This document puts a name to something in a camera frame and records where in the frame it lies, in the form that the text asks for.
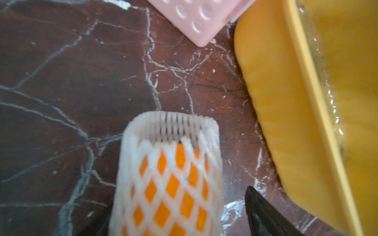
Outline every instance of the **yellow plastic container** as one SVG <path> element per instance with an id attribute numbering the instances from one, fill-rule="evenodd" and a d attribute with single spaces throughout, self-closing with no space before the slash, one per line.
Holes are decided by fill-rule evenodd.
<path id="1" fill-rule="evenodd" d="M 318 37 L 308 39 L 311 26 Z M 376 0 L 257 0 L 235 31 L 236 56 L 287 195 L 347 235 L 378 233 L 377 42 Z"/>

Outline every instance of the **marble countertop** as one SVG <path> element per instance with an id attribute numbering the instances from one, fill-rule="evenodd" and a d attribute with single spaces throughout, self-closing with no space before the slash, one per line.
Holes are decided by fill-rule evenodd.
<path id="1" fill-rule="evenodd" d="M 251 185 L 306 236 L 340 236 L 282 189 L 228 24 L 204 48 L 146 1 L 0 1 L 0 232 L 76 235 L 114 195 L 121 133 L 138 114 L 213 117 L 224 235 L 249 235 Z"/>

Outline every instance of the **pink plastic container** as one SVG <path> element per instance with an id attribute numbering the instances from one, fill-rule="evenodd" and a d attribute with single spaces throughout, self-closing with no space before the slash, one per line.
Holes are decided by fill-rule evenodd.
<path id="1" fill-rule="evenodd" d="M 186 37 L 206 46 L 229 22 L 235 22 L 255 0 L 148 0 Z"/>

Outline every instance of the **foam fruit net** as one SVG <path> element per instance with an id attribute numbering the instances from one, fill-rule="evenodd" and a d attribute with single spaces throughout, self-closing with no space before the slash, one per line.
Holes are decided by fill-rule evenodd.
<path id="1" fill-rule="evenodd" d="M 208 117 L 146 112 L 121 143 L 110 236 L 219 236 L 219 129 Z"/>

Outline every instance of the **black object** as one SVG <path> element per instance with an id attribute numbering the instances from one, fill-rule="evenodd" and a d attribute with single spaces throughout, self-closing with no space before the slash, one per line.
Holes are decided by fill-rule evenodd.
<path id="1" fill-rule="evenodd" d="M 245 209 L 252 236 L 304 236 L 251 186 L 245 193 Z"/>

